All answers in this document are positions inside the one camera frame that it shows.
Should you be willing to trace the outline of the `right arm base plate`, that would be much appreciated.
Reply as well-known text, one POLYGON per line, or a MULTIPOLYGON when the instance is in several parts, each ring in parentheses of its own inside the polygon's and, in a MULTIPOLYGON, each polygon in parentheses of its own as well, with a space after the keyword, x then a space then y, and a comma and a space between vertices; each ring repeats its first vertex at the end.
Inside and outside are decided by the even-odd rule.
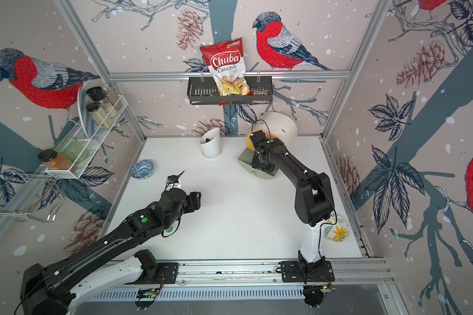
POLYGON ((308 266, 299 261, 281 261, 277 270, 281 273, 284 283, 331 283, 335 281, 334 271, 330 261, 318 261, 309 270, 308 266))

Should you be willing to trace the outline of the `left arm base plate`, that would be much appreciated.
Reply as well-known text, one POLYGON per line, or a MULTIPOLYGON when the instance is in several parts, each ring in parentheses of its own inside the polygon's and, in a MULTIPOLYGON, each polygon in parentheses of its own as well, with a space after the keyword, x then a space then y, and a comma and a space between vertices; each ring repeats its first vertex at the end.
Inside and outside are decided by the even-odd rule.
POLYGON ((179 264, 176 262, 159 262, 157 266, 142 269, 139 278, 131 284, 174 284, 176 283, 179 264))

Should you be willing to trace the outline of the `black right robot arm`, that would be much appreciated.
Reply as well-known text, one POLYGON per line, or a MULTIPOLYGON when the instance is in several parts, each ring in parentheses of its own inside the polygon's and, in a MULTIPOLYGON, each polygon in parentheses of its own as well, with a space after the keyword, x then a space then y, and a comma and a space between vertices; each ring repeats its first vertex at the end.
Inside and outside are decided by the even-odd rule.
POLYGON ((309 226, 299 250, 300 272, 307 278, 329 270, 322 249, 324 232, 338 223, 329 176, 306 167, 282 140, 269 138, 262 130, 251 132, 250 141, 255 149, 251 166, 268 174, 282 171, 296 189, 295 212, 309 226))

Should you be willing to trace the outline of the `round white drawer cabinet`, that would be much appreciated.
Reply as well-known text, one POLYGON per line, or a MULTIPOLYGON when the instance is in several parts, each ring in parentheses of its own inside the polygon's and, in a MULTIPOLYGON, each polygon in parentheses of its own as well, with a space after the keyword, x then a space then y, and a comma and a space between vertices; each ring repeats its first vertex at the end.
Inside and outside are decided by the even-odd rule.
POLYGON ((289 147, 297 138, 298 128, 287 115, 278 112, 268 112, 262 119, 253 124, 251 131, 262 130, 273 133, 286 147, 289 147))

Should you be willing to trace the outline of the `yellow drawer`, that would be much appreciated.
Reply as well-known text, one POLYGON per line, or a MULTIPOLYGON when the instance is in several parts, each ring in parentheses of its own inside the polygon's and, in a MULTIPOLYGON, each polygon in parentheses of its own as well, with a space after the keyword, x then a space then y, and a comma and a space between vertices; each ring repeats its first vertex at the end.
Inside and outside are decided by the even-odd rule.
POLYGON ((250 135, 247 136, 246 138, 246 147, 249 149, 249 150, 252 150, 252 151, 255 151, 255 148, 254 148, 254 145, 251 141, 251 138, 250 138, 250 135))

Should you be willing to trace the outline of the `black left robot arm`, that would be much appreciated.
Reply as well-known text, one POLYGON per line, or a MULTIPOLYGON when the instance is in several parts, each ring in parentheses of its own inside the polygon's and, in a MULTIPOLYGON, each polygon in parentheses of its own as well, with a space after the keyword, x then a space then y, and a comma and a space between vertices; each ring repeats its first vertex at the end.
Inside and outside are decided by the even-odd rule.
POLYGON ((126 217, 113 231, 84 250, 49 266, 35 264, 23 276, 20 306, 25 314, 68 311, 75 295, 70 292, 91 272, 122 253, 162 234, 182 214, 200 209, 201 193, 180 188, 162 193, 158 202, 126 217))

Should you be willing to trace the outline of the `grey bottom drawer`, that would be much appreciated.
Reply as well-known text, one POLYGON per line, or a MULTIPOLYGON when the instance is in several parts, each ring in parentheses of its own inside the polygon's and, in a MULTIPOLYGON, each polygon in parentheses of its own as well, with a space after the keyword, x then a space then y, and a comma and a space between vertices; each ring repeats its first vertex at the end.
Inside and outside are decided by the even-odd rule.
POLYGON ((238 157, 239 164, 249 172, 251 175, 265 179, 272 180, 275 178, 278 168, 273 166, 271 171, 264 171, 262 168, 257 167, 257 157, 255 156, 255 151, 245 148, 242 154, 238 157))

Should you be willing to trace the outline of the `pink top drawer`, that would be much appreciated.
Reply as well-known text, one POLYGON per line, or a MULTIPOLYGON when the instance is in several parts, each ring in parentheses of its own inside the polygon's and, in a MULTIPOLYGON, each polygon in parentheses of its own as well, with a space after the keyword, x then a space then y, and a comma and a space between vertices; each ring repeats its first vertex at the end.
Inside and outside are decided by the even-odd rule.
MULTIPOLYGON (((258 130, 256 129, 256 130, 250 131, 250 132, 248 133, 248 135, 251 136, 252 133, 253 133, 253 132, 256 132, 256 131, 258 131, 258 130)), ((267 139, 275 139, 275 138, 277 138, 276 135, 274 135, 273 133, 269 133, 268 131, 264 131, 264 134, 265 134, 265 136, 266 136, 267 139)))

